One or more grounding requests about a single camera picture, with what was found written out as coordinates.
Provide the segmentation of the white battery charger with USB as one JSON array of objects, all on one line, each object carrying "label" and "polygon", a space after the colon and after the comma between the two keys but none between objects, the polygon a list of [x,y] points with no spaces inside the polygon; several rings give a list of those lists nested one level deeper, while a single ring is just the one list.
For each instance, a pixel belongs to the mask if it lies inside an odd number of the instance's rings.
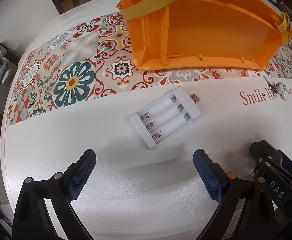
[{"label": "white battery charger with USB", "polygon": [[187,94],[182,87],[171,90],[130,118],[150,150],[154,150],[201,117],[196,94]]}]

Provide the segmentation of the orange plastic storage box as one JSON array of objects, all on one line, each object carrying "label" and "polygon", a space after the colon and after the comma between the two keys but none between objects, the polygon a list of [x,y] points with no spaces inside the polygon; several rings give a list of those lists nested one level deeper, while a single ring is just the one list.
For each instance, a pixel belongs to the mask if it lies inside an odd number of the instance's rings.
[{"label": "orange plastic storage box", "polygon": [[292,39],[289,16],[262,0],[120,0],[135,65],[144,70],[264,70]]}]

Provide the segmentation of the black upright vacuum cleaner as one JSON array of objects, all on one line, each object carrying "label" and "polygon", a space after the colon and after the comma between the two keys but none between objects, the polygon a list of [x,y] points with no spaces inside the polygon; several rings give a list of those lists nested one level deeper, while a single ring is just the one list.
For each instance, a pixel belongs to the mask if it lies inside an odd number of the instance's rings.
[{"label": "black upright vacuum cleaner", "polygon": [[17,66],[21,59],[21,56],[16,51],[12,50],[11,48],[8,48],[1,42],[0,47],[4,49],[3,57]]}]

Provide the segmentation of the patterned tile table runner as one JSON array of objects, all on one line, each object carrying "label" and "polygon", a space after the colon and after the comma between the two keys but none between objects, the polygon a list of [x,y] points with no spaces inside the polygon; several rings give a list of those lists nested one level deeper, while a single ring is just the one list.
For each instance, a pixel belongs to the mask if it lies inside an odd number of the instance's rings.
[{"label": "patterned tile table runner", "polygon": [[290,48],[279,48],[264,71],[226,67],[140,70],[133,63],[127,24],[114,12],[78,24],[27,55],[8,104],[7,124],[136,89],[262,75],[292,79]]}]

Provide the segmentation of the keychain with white figurine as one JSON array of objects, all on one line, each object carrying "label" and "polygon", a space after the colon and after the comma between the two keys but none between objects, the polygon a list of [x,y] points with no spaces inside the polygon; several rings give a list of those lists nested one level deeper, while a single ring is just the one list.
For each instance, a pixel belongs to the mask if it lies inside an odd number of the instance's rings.
[{"label": "keychain with white figurine", "polygon": [[275,83],[273,81],[270,81],[265,76],[263,76],[263,78],[266,80],[270,91],[274,95],[280,96],[284,101],[288,100],[288,96],[289,96],[289,93],[291,92],[291,90],[287,89],[287,87],[286,87],[286,85],[284,83],[282,83],[282,82]]}]

